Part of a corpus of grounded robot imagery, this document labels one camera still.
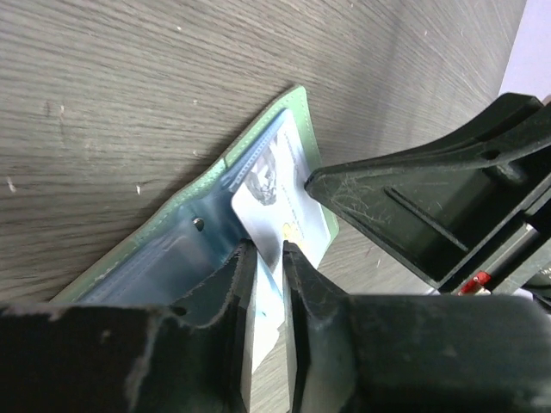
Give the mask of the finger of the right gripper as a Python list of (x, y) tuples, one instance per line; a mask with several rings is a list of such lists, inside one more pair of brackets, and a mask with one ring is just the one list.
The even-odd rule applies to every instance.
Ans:
[(315, 170), (307, 193), (440, 293), (550, 271), (550, 107), (507, 93), (409, 150)]

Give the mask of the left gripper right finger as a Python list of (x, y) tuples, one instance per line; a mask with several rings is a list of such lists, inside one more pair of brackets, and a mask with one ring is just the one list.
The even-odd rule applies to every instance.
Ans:
[(518, 296), (349, 294), (283, 245), (294, 412), (547, 412), (550, 320)]

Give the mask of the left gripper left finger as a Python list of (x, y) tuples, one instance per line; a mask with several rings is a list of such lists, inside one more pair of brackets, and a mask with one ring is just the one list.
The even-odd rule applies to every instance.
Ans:
[(172, 305), (6, 303), (4, 412), (246, 412), (257, 249)]

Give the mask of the white credit card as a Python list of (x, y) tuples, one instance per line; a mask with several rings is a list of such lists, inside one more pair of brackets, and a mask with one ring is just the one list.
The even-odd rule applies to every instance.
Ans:
[(252, 368), (276, 345), (284, 322), (282, 247), (295, 243), (317, 267), (331, 235), (321, 205), (304, 189), (310, 168), (290, 110), (259, 137), (260, 152), (232, 197), (232, 209), (257, 247)]

